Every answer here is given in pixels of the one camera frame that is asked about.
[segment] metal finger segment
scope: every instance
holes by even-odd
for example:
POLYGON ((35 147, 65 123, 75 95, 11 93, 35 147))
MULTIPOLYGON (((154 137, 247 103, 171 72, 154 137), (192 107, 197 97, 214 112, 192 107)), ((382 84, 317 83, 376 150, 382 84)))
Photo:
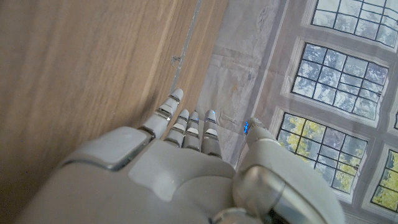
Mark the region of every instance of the metal finger segment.
POLYGON ((163 133, 167 129, 167 125, 177 110, 177 106, 181 102, 182 97, 183 91, 181 89, 174 90, 165 102, 139 129, 147 131, 153 138, 162 137, 163 133))
POLYGON ((189 112, 187 110, 182 110, 178 116, 175 124, 170 129, 167 137, 164 139, 165 142, 171 143, 174 146, 182 147, 184 140, 185 130, 187 128, 189 112))
POLYGON ((185 132, 185 138, 182 147, 194 149, 200 152, 200 140, 199 140, 199 114, 194 111, 191 113, 188 124, 187 131, 185 132))
POLYGON ((203 139, 201 142, 202 153, 222 159, 221 148, 218 142, 216 113, 213 110, 208 110, 206 112, 203 127, 203 139))

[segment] wood grain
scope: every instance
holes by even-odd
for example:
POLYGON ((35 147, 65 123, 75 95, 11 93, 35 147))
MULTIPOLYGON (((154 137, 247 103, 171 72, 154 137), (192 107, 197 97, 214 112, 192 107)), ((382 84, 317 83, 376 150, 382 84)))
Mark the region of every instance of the wood grain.
POLYGON ((225 11, 227 4, 228 0, 202 0, 190 47, 187 49, 181 76, 177 82, 177 86, 182 88, 184 93, 189 93, 184 94, 182 106, 177 110, 178 114, 183 109, 189 110, 190 113, 195 110, 214 48, 214 44, 208 43, 216 42, 224 15, 220 12, 225 11))
MULTIPOLYGON (((136 127, 161 104, 196 3, 0 1, 1 223, 79 144, 136 127)), ((225 7, 201 4, 177 85, 181 108, 196 105, 225 7)))

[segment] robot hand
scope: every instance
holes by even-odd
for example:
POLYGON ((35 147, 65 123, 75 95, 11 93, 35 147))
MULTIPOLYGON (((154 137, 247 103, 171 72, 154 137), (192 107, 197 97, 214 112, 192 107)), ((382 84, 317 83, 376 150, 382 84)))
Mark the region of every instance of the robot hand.
POLYGON ((344 223, 325 181, 256 119, 236 172, 222 161, 215 112, 183 110, 175 90, 139 128, 121 127, 69 155, 18 223, 344 223))

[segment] window pane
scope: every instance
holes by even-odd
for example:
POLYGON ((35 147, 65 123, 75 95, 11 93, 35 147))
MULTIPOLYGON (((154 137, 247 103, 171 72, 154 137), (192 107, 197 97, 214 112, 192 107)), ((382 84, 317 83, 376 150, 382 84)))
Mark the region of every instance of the window pane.
POLYGON ((387 0, 386 7, 393 9, 398 12, 397 0, 387 0))
POLYGON ((300 143, 298 144, 297 154, 316 160, 318 157, 319 148, 319 143, 301 138, 300 143))
POLYGON ((354 169, 354 167, 341 162, 337 163, 337 169, 342 170, 351 175, 355 175, 356 173, 356 169, 354 169))
POLYGON ((360 87, 362 83, 362 79, 352 77, 351 75, 342 74, 340 82, 360 87))
POLYGON ((376 92, 376 93, 378 93, 379 91, 383 90, 383 86, 375 84, 375 83, 371 83, 371 82, 369 82, 367 80, 363 80, 362 88, 365 88, 367 90, 371 90, 371 91, 376 92))
POLYGON ((343 145, 344 137, 344 133, 334 130, 332 128, 327 128, 322 143, 335 149, 340 149, 341 145, 343 145))
POLYGON ((341 0, 339 12, 358 17, 361 9, 361 2, 353 0, 341 0))
POLYGON ((348 165, 351 166, 356 166, 359 165, 359 163, 361 162, 361 159, 358 159, 357 157, 353 157, 349 154, 345 154, 345 153, 340 153, 340 157, 338 158, 339 161, 344 162, 348 165))
POLYGON ((318 83, 313 98, 331 105, 335 98, 335 93, 336 89, 318 83))
POLYGON ((334 150, 334 149, 329 148, 327 146, 322 146, 320 154, 337 160, 338 159, 338 153, 339 152, 337 150, 334 150))
POLYGON ((328 67, 323 67, 321 75, 319 76, 319 82, 322 82, 326 85, 330 85, 333 87, 337 87, 340 75, 341 73, 337 70, 328 67))
POLYGON ((338 14, 335 29, 352 34, 354 33, 357 20, 358 19, 353 16, 338 14))
POLYGON ((366 4, 366 3, 363 4, 362 9, 367 10, 367 11, 371 11, 371 12, 380 13, 380 14, 383 13, 383 7, 380 7, 380 6, 384 6, 384 3, 382 5, 376 4, 376 5, 379 5, 379 6, 373 6, 371 4, 366 4))
POLYGON ((322 142, 323 133, 325 132, 324 125, 320 125, 313 121, 308 121, 305 123, 303 136, 312 139, 317 142, 322 142))
POLYGON ((304 122, 305 122, 304 118, 293 116, 291 114, 286 113, 284 122, 282 124, 282 129, 288 130, 295 134, 301 134, 304 122))
POLYGON ((355 103, 353 113, 364 116, 365 118, 375 119, 376 118, 376 106, 375 102, 364 98, 358 98, 355 103))
POLYGON ((319 0, 317 9, 336 12, 339 1, 340 0, 319 0))
POLYGON ((317 164, 315 170, 317 170, 322 175, 324 180, 328 182, 328 185, 331 186, 333 176, 335 175, 335 170, 323 164, 317 164))
POLYGON ((365 78, 383 85, 386 81, 387 71, 387 68, 376 65, 375 63, 370 63, 365 78))
POLYGON ((359 92, 359 88, 358 87, 350 86, 350 85, 346 85, 346 84, 342 84, 342 83, 338 84, 338 89, 339 90, 343 90, 343 91, 347 91, 348 93, 352 93, 352 94, 355 94, 355 95, 357 95, 358 92, 359 92))
POLYGON ((385 9, 384 15, 389 16, 392 19, 398 20, 398 13, 394 12, 393 10, 385 9))
POLYGON ((346 65, 344 66, 344 72, 357 77, 364 77, 366 66, 368 66, 366 61, 354 57, 348 57, 346 65))
POLYGON ((359 93, 359 95, 362 97, 365 97, 369 100, 373 100, 375 102, 377 102, 379 100, 379 97, 375 93, 373 93, 369 90, 362 89, 361 92, 359 93))
POLYGON ((398 153, 390 150, 386 167, 398 172, 398 153))
POLYGON ((336 14, 332 12, 316 11, 312 24, 324 27, 333 27, 336 14))
POLYGON ((318 156, 318 161, 323 163, 323 164, 326 164, 326 165, 329 165, 331 167, 334 167, 334 168, 336 168, 336 166, 337 166, 337 162, 335 160, 327 158, 325 156, 319 155, 318 156))
POLYGON ((292 152, 296 151, 297 144, 299 143, 299 139, 300 139, 299 136, 292 134, 292 133, 288 133, 287 131, 284 131, 284 130, 280 130, 280 133, 278 136, 278 141, 279 141, 280 145, 292 152))
POLYGON ((333 105, 342 110, 351 112, 354 107, 355 99, 356 96, 354 95, 344 93, 342 91, 337 91, 335 103, 333 105))
POLYGON ((345 60, 345 55, 335 52, 334 50, 328 50, 323 64, 341 71, 343 69, 345 60))
POLYGON ((347 135, 341 150, 343 152, 347 152, 348 154, 362 157, 365 148, 366 141, 347 135))
POLYGON ((383 18, 381 19, 381 23, 385 24, 385 25, 387 25, 387 26, 389 26, 389 27, 391 27, 391 28, 393 28, 395 30, 398 30, 397 21, 391 19, 390 17, 383 16, 383 18))
POLYGON ((326 48, 307 44, 305 46, 303 58, 313 62, 322 63, 325 53, 326 53, 326 48))
POLYGON ((354 177, 340 171, 336 171, 336 177, 333 181, 333 187, 349 193, 354 177))
POLYGON ((381 25, 377 35, 377 40, 388 46, 395 47, 397 41, 397 31, 381 25))
POLYGON ((320 70, 321 70, 321 65, 303 60, 301 61, 298 75, 310 78, 312 80, 317 80, 320 70))
POLYGON ((379 28, 377 24, 360 19, 355 34, 374 40, 377 28, 379 28))
POLYGON ((381 20, 381 15, 368 11, 361 11, 361 15, 359 17, 377 23, 381 20))
POLYGON ((315 89, 315 82, 310 81, 306 78, 297 77, 294 83, 293 92, 312 97, 313 91, 315 89))
POLYGON ((381 177, 380 185, 398 192, 398 172, 385 169, 381 177))
POLYGON ((372 202, 396 211, 398 205, 398 193, 384 187, 378 187, 374 197, 372 198, 372 202))
POLYGON ((365 0, 365 2, 378 6, 384 6, 385 0, 365 0))

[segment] blue led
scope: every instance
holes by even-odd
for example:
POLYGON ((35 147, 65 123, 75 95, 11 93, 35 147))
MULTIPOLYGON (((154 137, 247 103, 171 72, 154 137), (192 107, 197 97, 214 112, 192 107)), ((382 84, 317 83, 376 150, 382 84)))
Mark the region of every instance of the blue led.
POLYGON ((249 123, 246 122, 246 124, 244 125, 244 130, 243 132, 246 134, 248 132, 248 128, 249 128, 249 123))

